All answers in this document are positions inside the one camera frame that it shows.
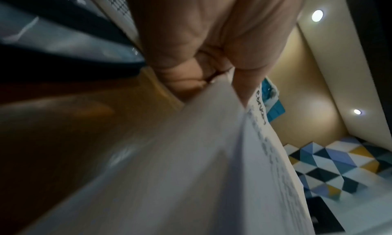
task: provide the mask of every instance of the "yellow triangle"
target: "yellow triangle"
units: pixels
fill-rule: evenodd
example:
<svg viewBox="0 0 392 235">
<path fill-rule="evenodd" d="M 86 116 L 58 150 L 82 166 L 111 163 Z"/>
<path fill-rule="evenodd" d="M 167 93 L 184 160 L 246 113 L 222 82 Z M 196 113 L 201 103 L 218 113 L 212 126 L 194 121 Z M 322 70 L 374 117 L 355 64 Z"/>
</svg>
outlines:
<svg viewBox="0 0 392 235">
<path fill-rule="evenodd" d="M 335 188 L 331 185 L 327 184 L 327 187 L 328 187 L 328 196 L 340 195 L 340 193 L 342 192 L 342 190 Z"/>
<path fill-rule="evenodd" d="M 363 166 L 361 166 L 362 169 L 368 170 L 370 172 L 376 173 L 377 169 L 379 168 L 380 163 L 377 160 L 373 160 Z"/>
<path fill-rule="evenodd" d="M 359 146 L 352 150 L 350 153 L 365 156 L 365 157 L 371 157 L 374 158 L 372 154 L 364 147 L 364 146 Z"/>
<path fill-rule="evenodd" d="M 291 157 L 291 156 L 289 156 L 289 160 L 290 160 L 290 163 L 291 163 L 292 165 L 294 165 L 294 164 L 296 164 L 296 163 L 299 162 L 299 160 L 296 160 L 295 158 L 293 158 L 293 157 Z"/>
</svg>

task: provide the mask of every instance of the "geometric patterned wall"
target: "geometric patterned wall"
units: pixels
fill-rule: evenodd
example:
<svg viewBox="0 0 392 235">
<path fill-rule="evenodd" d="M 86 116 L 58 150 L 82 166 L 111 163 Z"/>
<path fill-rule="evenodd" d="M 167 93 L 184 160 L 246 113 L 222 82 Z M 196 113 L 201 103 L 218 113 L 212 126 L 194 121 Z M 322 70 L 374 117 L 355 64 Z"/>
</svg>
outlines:
<svg viewBox="0 0 392 235">
<path fill-rule="evenodd" d="M 325 148 L 314 142 L 284 148 L 306 198 L 338 201 L 384 179 L 392 182 L 392 153 L 359 138 L 346 137 Z"/>
</svg>

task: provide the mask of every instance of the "ceiling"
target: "ceiling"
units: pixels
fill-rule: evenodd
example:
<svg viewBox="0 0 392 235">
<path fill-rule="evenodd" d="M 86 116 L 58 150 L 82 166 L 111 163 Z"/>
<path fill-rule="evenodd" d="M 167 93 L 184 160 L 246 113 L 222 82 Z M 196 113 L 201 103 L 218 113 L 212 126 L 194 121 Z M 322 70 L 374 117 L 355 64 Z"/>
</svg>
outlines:
<svg viewBox="0 0 392 235">
<path fill-rule="evenodd" d="M 298 23 L 349 133 L 392 151 L 392 137 L 387 123 L 391 114 L 385 112 L 390 102 L 384 98 L 388 98 L 389 94 L 383 89 L 386 84 L 389 85 L 385 81 L 387 76 L 383 74 L 383 71 L 389 70 L 389 66 L 380 65 L 384 60 L 380 55 L 390 62 L 390 54 L 388 51 L 377 52 L 385 40 L 375 43 L 374 37 L 382 32 L 375 35 L 369 33 L 378 32 L 371 30 L 371 26 L 381 28 L 379 23 L 370 22 L 378 16 L 371 14 L 371 9 L 362 14 L 355 13 L 355 8 L 360 7 L 361 3 L 351 1 L 348 5 L 346 0 L 306 0 Z M 320 22 L 313 22 L 312 14 L 318 9 L 324 12 L 324 17 Z M 366 16 L 370 20 L 363 22 Z M 367 45 L 378 47 L 373 50 Z M 362 114 L 355 115 L 354 109 L 361 110 Z"/>
</svg>

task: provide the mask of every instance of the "recessed light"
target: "recessed light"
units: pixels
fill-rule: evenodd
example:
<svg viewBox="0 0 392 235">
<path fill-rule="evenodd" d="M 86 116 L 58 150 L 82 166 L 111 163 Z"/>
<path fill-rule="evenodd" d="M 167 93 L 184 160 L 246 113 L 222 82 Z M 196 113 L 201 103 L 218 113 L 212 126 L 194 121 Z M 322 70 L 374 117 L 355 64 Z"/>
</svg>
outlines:
<svg viewBox="0 0 392 235">
<path fill-rule="evenodd" d="M 312 20 L 314 22 L 319 22 L 323 18 L 323 16 L 324 16 L 324 12 L 322 10 L 317 10 L 313 12 Z"/>
</svg>

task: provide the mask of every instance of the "hand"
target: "hand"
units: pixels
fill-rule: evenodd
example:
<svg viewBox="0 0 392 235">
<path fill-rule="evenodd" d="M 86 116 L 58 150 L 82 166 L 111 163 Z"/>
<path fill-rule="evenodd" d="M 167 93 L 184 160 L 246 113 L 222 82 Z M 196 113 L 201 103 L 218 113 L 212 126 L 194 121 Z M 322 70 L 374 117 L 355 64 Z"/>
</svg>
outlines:
<svg viewBox="0 0 392 235">
<path fill-rule="evenodd" d="M 146 61 L 182 101 L 236 68 L 244 106 L 280 56 L 303 0 L 127 0 Z"/>
</svg>

